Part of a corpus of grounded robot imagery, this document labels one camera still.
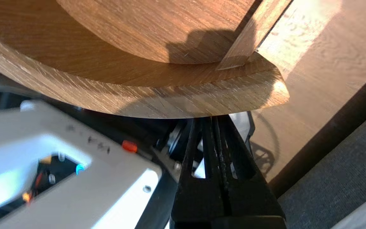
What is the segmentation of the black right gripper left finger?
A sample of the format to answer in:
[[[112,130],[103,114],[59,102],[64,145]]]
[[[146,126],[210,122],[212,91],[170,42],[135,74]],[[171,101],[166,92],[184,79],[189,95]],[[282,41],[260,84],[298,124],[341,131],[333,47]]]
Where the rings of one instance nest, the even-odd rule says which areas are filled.
[[[223,176],[219,161],[220,140],[215,117],[193,119],[177,192],[171,212],[171,228],[212,228],[225,215]],[[205,178],[192,174],[197,138],[202,136]]]

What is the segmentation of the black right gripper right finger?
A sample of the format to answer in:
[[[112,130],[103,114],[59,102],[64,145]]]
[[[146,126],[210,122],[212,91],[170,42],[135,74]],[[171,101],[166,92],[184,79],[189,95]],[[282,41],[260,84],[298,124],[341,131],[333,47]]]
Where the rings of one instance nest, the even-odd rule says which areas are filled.
[[[224,207],[212,229],[285,229],[285,214],[231,118],[214,116],[212,125]]]

